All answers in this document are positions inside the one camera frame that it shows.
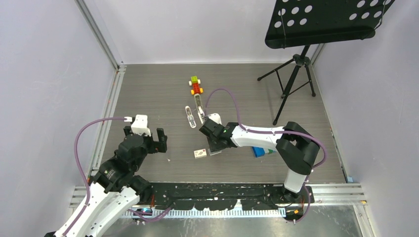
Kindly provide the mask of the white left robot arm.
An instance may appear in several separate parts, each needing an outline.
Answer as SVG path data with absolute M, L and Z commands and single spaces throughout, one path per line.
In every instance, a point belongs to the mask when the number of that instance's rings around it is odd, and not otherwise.
M 89 182 L 82 203 L 59 230 L 46 233 L 47 237 L 100 237 L 133 205 L 151 200 L 151 183 L 135 173 L 148 154 L 167 151 L 168 137 L 163 128 L 157 128 L 157 141 L 128 126 L 124 132 L 113 157 L 100 165 Z

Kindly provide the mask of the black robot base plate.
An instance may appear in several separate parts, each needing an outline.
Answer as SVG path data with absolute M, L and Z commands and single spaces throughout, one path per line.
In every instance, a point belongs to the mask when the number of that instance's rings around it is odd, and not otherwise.
M 314 202 L 312 189 L 306 186 L 297 194 L 287 191 L 282 184 L 257 183 L 150 183 L 139 175 L 128 185 L 140 196 L 139 205 L 157 210 L 210 211 L 276 210 L 290 204 L 301 206 Z

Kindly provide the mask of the white staple box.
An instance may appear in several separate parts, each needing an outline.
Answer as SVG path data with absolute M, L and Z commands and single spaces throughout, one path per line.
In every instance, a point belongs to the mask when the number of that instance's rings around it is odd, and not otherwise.
M 207 150 L 206 149 L 199 149 L 194 151 L 194 158 L 204 158 L 207 156 Z

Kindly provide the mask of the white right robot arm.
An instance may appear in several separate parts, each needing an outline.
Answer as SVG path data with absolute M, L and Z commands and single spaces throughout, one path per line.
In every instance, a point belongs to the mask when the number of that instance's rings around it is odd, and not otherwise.
M 292 121 L 285 126 L 266 128 L 246 126 L 238 122 L 229 122 L 224 126 L 208 118 L 199 131 L 221 150 L 260 147 L 279 153 L 288 167 L 282 196 L 291 203 L 301 197 L 301 189 L 312 173 L 322 148 L 319 140 Z

